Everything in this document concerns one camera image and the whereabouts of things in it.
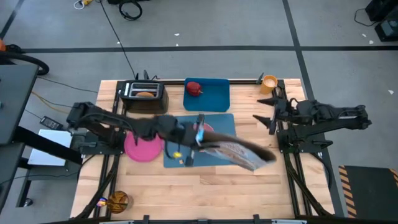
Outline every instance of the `grey floor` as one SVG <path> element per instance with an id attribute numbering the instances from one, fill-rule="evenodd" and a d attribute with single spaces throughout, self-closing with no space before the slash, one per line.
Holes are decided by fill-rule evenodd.
<path id="1" fill-rule="evenodd" d="M 119 48 L 101 5 L 92 2 L 78 11 L 73 8 L 75 1 L 22 1 L 4 41 L 31 50 Z M 366 7 L 369 1 L 288 0 L 300 45 L 396 45 L 380 42 L 372 27 L 353 21 L 354 11 Z M 17 2 L 2 0 L 0 30 Z M 142 2 L 144 14 L 134 22 L 124 20 L 116 7 L 108 3 L 104 6 L 125 47 L 294 45 L 280 0 L 152 0 Z M 358 19 L 370 22 L 364 12 L 359 13 Z M 46 78 L 80 88 L 97 90 L 100 80 L 132 78 L 121 52 L 31 56 L 50 66 Z M 146 69 L 149 75 L 160 78 L 256 78 L 262 72 L 278 78 L 302 78 L 294 50 L 152 51 L 128 52 L 127 56 L 136 72 Z M 335 173 L 342 164 L 398 169 L 394 137 L 398 127 L 398 52 L 304 51 L 303 57 L 316 99 L 335 106 L 364 104 L 373 121 L 365 131 L 326 134 L 335 142 L 329 148 Z M 50 101 L 66 105 L 96 99 L 94 93 L 45 80 L 37 80 L 34 90 Z M 34 96 L 26 108 L 65 124 L 65 114 L 48 109 Z M 35 132 L 43 128 L 39 119 L 29 113 L 24 113 L 20 125 Z M 24 156 L 29 154 L 30 149 L 26 149 Z M 18 170 L 17 176 L 24 173 Z M 43 223 L 69 217 L 75 180 L 33 182 L 28 196 L 35 203 L 27 208 L 15 207 L 20 187 L 21 181 L 15 180 L 0 223 Z"/>

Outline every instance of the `pink frisbee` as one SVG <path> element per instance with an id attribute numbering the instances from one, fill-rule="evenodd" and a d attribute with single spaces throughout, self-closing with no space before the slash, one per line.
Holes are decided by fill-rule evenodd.
<path id="1" fill-rule="evenodd" d="M 132 132 L 129 132 L 124 140 L 124 152 L 126 152 L 130 159 L 137 162 L 150 162 L 154 160 L 163 148 L 164 141 L 158 135 L 151 141 L 139 138 L 136 145 Z"/>

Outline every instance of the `yellow black warning tape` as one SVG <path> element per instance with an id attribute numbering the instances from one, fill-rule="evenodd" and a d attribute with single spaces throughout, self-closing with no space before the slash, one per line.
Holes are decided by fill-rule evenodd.
<path id="1" fill-rule="evenodd" d="M 349 185 L 347 170 L 344 166 L 339 166 L 338 171 L 340 173 L 341 184 L 343 186 L 344 198 L 346 199 L 348 217 L 356 218 L 354 198 L 351 192 L 351 186 Z"/>
<path id="2" fill-rule="evenodd" d="M 392 175 L 394 176 L 394 179 L 396 180 L 397 187 L 398 187 L 398 172 L 394 169 L 390 169 L 390 171 L 392 172 Z"/>

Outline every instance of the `wooden tabletop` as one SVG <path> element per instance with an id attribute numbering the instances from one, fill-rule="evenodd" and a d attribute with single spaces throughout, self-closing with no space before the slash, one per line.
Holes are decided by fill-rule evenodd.
<path id="1" fill-rule="evenodd" d="M 97 106 L 111 111 L 116 82 L 101 82 Z M 305 99 L 299 79 L 285 79 L 285 86 L 288 98 Z M 274 151 L 276 163 L 254 172 L 239 166 L 164 168 L 162 154 L 148 163 L 134 162 L 122 155 L 116 190 L 130 195 L 134 204 L 120 214 L 112 214 L 112 219 L 142 220 L 144 215 L 150 215 L 151 220 L 247 219 L 254 214 L 260 218 L 293 218 L 284 159 L 277 139 L 268 135 L 266 127 L 252 117 L 253 114 L 270 117 L 274 112 L 273 107 L 256 102 L 271 97 L 261 95 L 259 88 L 259 85 L 231 85 L 231 106 L 227 113 L 234 114 L 237 136 Z M 166 89 L 170 98 L 168 114 L 198 114 L 184 109 L 183 85 L 167 85 Z M 308 188 L 324 208 L 333 213 L 322 164 L 309 154 L 300 157 Z M 102 161 L 103 156 L 97 155 L 82 167 L 71 217 L 78 215 L 97 191 Z M 302 196 L 299 188 L 296 189 L 300 211 L 304 214 Z"/>

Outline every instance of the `blue cutting board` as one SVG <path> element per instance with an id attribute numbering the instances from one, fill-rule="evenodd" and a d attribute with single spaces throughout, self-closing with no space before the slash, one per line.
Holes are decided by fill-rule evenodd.
<path id="1" fill-rule="evenodd" d="M 188 82 L 197 82 L 203 92 L 199 96 L 192 96 L 187 91 Z M 183 105 L 189 111 L 225 112 L 228 110 L 229 80 L 219 78 L 186 78 L 184 84 Z"/>
<path id="2" fill-rule="evenodd" d="M 179 122 L 190 121 L 195 123 L 198 116 L 176 116 Z M 236 136 L 235 123 L 233 114 L 212 114 L 205 115 L 205 123 L 209 124 L 214 132 L 229 134 Z M 169 154 L 172 156 L 174 152 L 178 150 L 178 144 L 167 142 Z M 180 152 L 182 157 L 179 159 L 169 159 L 166 154 L 163 155 L 163 164 L 166 168 L 172 167 L 185 167 L 184 164 L 180 164 L 182 159 L 185 162 L 185 158 L 190 153 L 189 147 L 180 146 Z M 193 166 L 220 166 L 220 165 L 231 165 L 230 161 L 219 159 L 215 156 L 209 155 L 205 152 L 195 152 Z"/>

